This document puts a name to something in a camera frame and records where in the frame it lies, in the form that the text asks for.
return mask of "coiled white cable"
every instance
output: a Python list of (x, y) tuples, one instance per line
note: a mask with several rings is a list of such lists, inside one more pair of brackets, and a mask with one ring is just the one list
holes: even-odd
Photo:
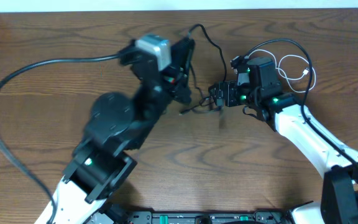
[[(277, 69), (278, 74), (279, 74), (281, 77), (283, 77), (283, 78), (287, 81), (288, 86), (291, 88), (292, 91), (294, 91), (295, 93), (304, 93), (304, 92), (305, 92), (305, 91), (297, 91), (297, 90), (294, 90), (294, 89), (292, 88), (292, 86), (291, 86), (290, 80), (292, 80), (292, 81), (293, 81), (293, 80), (301, 80), (305, 75), (309, 74), (309, 72), (306, 72), (306, 71), (308, 71), (308, 70), (304, 70), (303, 73), (302, 73), (302, 76), (299, 77), (299, 78), (288, 78), (288, 77), (287, 77), (287, 74), (285, 73), (285, 71), (284, 71), (282, 68), (280, 68), (280, 66), (281, 66), (281, 62), (283, 61), (283, 59), (285, 59), (285, 58), (287, 58), (287, 57), (297, 57), (297, 58), (300, 58), (300, 59), (304, 60), (307, 64), (309, 64), (306, 59), (304, 59), (303, 57), (301, 57), (301, 56), (299, 56), (299, 55), (286, 55), (286, 56), (282, 57), (281, 60), (280, 60), (280, 61), (278, 62), (278, 64), (277, 64), (277, 59), (276, 59), (276, 57), (274, 56), (274, 54), (271, 53), (271, 52), (269, 52), (268, 50), (264, 50), (264, 49), (254, 50), (254, 51), (251, 52), (248, 56), (251, 56), (253, 53), (255, 53), (255, 52), (257, 52), (257, 51), (261, 51), (261, 52), (268, 53), (268, 54), (270, 54), (270, 55), (273, 57), (273, 59), (274, 59), (274, 64), (275, 64), (275, 67), (276, 67), (276, 69)], [(314, 67), (313, 67), (312, 69), (313, 69), (313, 75), (314, 75), (314, 83), (313, 83), (313, 86), (310, 87), (309, 90), (312, 90), (312, 89), (314, 88), (314, 86), (316, 85), (316, 77), (317, 77), (317, 74), (316, 74), (316, 70), (314, 69)]]

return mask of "green tape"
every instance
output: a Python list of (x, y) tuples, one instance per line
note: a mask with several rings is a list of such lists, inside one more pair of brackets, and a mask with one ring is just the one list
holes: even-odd
[(160, 224), (168, 224), (168, 215), (161, 215), (160, 216)]

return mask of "white backdrop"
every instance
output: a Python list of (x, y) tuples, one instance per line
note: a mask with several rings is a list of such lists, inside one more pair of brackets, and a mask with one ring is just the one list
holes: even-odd
[(0, 0), (0, 12), (358, 7), (358, 0)]

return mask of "green light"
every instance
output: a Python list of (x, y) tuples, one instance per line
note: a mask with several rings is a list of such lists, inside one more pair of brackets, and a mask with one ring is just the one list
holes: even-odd
[(92, 164), (92, 159), (91, 158), (87, 158), (84, 162), (85, 165), (89, 166)]

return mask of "wood grain surface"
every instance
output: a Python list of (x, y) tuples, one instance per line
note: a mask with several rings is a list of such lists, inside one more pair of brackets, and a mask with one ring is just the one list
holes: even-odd
[[(29, 63), (56, 57), (113, 54), (146, 33), (175, 42), (195, 23), (207, 27), (226, 62), (279, 37), (301, 43), (318, 78), (307, 105), (339, 139), (358, 150), (358, 9), (0, 14), (0, 79)], [(223, 77), (218, 51), (194, 31), (193, 66), (205, 91)], [(301, 54), (272, 44), (278, 57)], [(284, 61), (291, 77), (306, 65)], [(235, 76), (229, 69), (228, 79)], [(0, 94), (0, 131), (24, 163), (55, 190), (102, 93), (131, 96), (139, 81), (117, 61), (56, 64), (31, 70)], [(295, 83), (304, 89), (305, 81)], [(199, 100), (193, 91), (194, 102)], [(114, 202), (155, 210), (288, 208), (319, 200), (322, 179), (303, 154), (241, 108), (179, 116), (172, 103), (139, 151), (139, 164)], [(0, 223), (33, 223), (48, 198), (0, 153)]]

